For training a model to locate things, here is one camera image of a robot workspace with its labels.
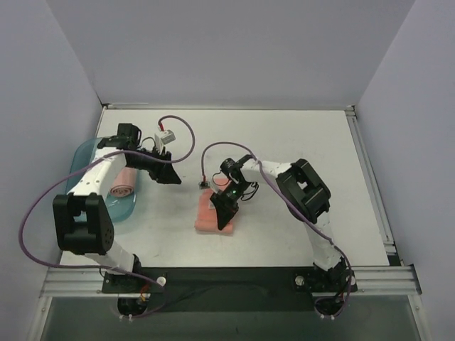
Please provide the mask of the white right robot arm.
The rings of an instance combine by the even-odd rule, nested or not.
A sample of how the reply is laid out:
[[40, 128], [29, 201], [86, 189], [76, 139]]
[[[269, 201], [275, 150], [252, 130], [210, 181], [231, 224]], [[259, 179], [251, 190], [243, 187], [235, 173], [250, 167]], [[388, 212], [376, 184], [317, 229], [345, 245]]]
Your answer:
[[227, 176], [228, 184], [210, 196], [219, 230], [237, 214], [238, 202], [247, 189], [266, 183], [283, 199], [291, 215], [304, 223], [311, 242], [316, 285], [331, 291], [341, 280], [351, 283], [350, 262], [333, 239], [329, 218], [331, 192], [307, 160], [277, 163], [246, 155], [238, 161], [227, 158], [220, 170]]

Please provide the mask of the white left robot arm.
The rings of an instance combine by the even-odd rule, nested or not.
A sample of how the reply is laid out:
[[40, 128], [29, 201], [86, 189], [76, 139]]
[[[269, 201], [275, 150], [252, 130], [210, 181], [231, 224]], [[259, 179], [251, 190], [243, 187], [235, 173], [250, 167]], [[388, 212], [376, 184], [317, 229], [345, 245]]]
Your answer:
[[140, 148], [141, 131], [133, 124], [119, 124], [114, 136], [104, 137], [95, 149], [95, 166], [65, 195], [53, 200], [58, 246], [62, 251], [85, 256], [110, 271], [121, 269], [118, 284], [127, 292], [138, 291], [144, 283], [138, 256], [114, 240], [106, 197], [117, 176], [126, 168], [147, 171], [159, 184], [181, 184], [171, 165], [166, 144], [175, 140], [170, 130], [156, 133], [151, 150]]

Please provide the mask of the pink panda towel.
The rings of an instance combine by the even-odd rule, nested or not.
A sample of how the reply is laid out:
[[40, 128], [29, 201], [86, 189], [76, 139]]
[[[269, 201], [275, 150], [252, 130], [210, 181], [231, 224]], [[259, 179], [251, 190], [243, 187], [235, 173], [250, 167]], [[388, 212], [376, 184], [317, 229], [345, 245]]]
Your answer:
[[198, 201], [198, 213], [194, 223], [195, 230], [202, 233], [231, 235], [234, 231], [234, 224], [231, 220], [222, 230], [218, 229], [218, 221], [215, 207], [210, 201], [213, 194], [211, 188], [203, 190]]

